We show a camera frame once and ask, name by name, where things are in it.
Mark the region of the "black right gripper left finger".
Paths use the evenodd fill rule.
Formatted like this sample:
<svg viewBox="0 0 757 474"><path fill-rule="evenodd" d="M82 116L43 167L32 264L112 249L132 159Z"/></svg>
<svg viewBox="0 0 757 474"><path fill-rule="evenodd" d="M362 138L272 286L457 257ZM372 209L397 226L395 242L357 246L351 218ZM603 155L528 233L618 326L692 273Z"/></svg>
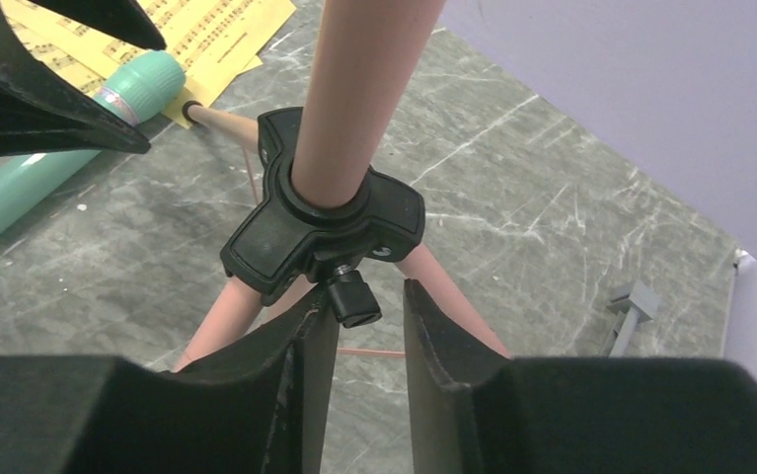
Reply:
<svg viewBox="0 0 757 474"><path fill-rule="evenodd" d="M338 334L314 289L177 373L0 355L0 473L316 473Z"/></svg>

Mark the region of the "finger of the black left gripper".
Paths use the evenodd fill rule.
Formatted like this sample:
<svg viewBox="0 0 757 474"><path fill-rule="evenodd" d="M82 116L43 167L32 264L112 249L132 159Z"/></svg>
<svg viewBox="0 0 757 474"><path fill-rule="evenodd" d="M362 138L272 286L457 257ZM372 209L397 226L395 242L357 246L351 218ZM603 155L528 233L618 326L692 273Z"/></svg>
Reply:
<svg viewBox="0 0 757 474"><path fill-rule="evenodd" d="M0 156L99 149L142 154L150 143L35 59L0 4Z"/></svg>
<svg viewBox="0 0 757 474"><path fill-rule="evenodd" d="M140 48L166 48L162 34L137 1L32 0L32 3Z"/></svg>

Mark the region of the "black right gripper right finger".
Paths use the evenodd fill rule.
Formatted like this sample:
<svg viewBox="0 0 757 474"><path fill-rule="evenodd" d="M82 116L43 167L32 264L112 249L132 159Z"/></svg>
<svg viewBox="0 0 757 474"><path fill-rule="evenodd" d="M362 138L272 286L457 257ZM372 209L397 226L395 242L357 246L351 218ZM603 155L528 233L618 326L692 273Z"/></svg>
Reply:
<svg viewBox="0 0 757 474"><path fill-rule="evenodd" d="M757 382L711 358L504 357L404 288L417 473L757 473Z"/></svg>

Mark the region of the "pink perforated music stand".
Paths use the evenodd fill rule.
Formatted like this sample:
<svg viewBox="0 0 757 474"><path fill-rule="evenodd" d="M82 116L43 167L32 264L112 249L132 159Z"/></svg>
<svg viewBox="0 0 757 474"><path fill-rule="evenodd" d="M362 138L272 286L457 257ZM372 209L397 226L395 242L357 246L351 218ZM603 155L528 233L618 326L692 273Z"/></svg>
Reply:
<svg viewBox="0 0 757 474"><path fill-rule="evenodd" d="M325 1L291 182L318 208L350 202L416 69L446 1ZM189 121L257 145L249 119L188 103ZM419 280L456 324L502 356L508 349L421 244L397 264ZM228 279L172 371L243 337L262 311L260 296Z"/></svg>

